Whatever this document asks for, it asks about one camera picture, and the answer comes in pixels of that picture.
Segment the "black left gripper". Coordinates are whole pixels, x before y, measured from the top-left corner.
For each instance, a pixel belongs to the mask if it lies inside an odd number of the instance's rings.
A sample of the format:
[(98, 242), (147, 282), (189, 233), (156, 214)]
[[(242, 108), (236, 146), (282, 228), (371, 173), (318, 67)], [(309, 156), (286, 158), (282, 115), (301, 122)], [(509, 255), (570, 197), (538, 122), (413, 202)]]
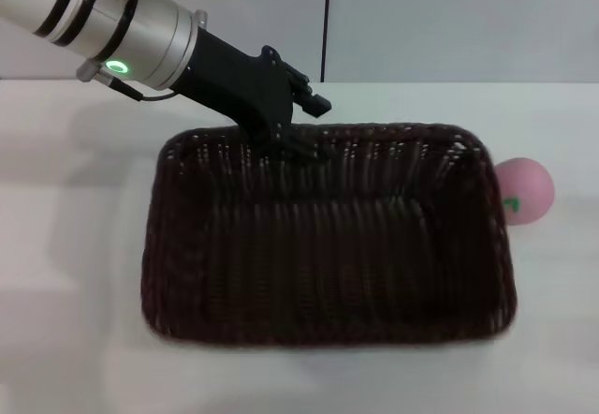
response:
[(285, 161), (286, 152), (302, 159), (324, 157), (301, 126), (290, 127), (294, 96), (309, 92), (309, 79), (270, 46), (250, 56), (199, 28), (191, 58), (170, 88), (234, 121), (258, 161)]

